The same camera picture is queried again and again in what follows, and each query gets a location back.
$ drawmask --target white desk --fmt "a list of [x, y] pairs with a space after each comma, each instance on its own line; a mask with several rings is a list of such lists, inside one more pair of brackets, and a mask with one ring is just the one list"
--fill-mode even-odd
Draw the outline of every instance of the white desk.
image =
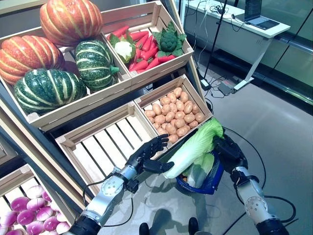
[[[188, 15], [192, 14], [197, 9], [200, 1], [201, 0], [189, 1]], [[197, 24], [195, 24], [195, 14], [192, 16], [188, 16], [186, 20], [186, 31], [191, 34], [195, 32], [197, 37], [202, 38], [204, 41], [209, 40], [209, 42], [212, 43], [217, 30], [216, 22], [220, 19], [221, 15], [216, 12], [211, 12], [210, 7], [217, 5], [221, 6], [221, 3], [215, 0], [207, 0], [206, 2], [200, 3], [197, 12]], [[253, 80], [253, 77], [251, 76], [253, 75], [261, 59], [263, 58], [272, 39], [276, 35], [290, 29], [289, 25], [280, 23], [279, 25], [272, 27], [268, 30], [262, 30], [252, 25], [243, 25], [242, 21], [238, 19], [234, 20], [231, 18], [231, 14], [238, 16], [240, 14], [243, 14], [244, 12], [245, 11], [240, 8], [226, 5], [226, 13], [223, 17], [223, 22], [225, 23], [221, 25], [219, 36], [216, 42], [217, 48], [225, 50], [228, 53], [252, 64], [245, 79], [237, 86], [235, 86], [236, 90], [240, 89], [241, 87]], [[204, 23], [200, 28], [204, 13], [209, 16], [206, 18], [206, 28], [209, 33], [208, 37], [205, 33]], [[235, 32], [232, 27], [234, 27], [235, 30], [238, 30], [239, 27], [241, 27], [241, 29], [238, 32]]]

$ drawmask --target laptop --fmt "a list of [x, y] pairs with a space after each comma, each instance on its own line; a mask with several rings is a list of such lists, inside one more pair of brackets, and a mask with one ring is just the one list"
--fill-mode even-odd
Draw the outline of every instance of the laptop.
[[245, 13], [236, 18], [263, 30], [279, 25], [279, 22], [261, 16], [261, 7], [262, 0], [246, 0]]

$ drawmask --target green striped pumpkin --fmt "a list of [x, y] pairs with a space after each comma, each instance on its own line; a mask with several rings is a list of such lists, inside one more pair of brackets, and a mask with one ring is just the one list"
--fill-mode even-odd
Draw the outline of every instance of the green striped pumpkin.
[[42, 115], [84, 97], [87, 89], [71, 72], [37, 69], [28, 71], [14, 92], [25, 112]]
[[118, 68], [113, 66], [109, 48], [99, 40], [83, 41], [75, 50], [76, 65], [85, 85], [93, 92], [116, 83], [114, 74]]

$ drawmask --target blue basket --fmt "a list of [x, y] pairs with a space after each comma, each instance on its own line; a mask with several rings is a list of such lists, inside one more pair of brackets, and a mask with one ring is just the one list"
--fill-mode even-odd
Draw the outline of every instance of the blue basket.
[[189, 186], [180, 176], [176, 177], [177, 185], [185, 191], [188, 192], [197, 192], [202, 194], [213, 194], [215, 190], [217, 190], [217, 186], [220, 183], [222, 178], [224, 168], [218, 157], [216, 157], [216, 153], [212, 152], [214, 155], [214, 163], [210, 173], [205, 178], [201, 188], [194, 188]]

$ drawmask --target orange pumpkin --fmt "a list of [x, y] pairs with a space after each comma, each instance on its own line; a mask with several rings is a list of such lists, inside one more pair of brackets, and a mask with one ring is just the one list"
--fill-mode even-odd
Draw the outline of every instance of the orange pumpkin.
[[70, 47], [98, 36], [102, 16], [88, 0], [49, 0], [40, 8], [40, 22], [48, 39]]
[[38, 68], [62, 69], [64, 57], [47, 38], [37, 36], [12, 37], [0, 50], [0, 75], [14, 85], [29, 70]]

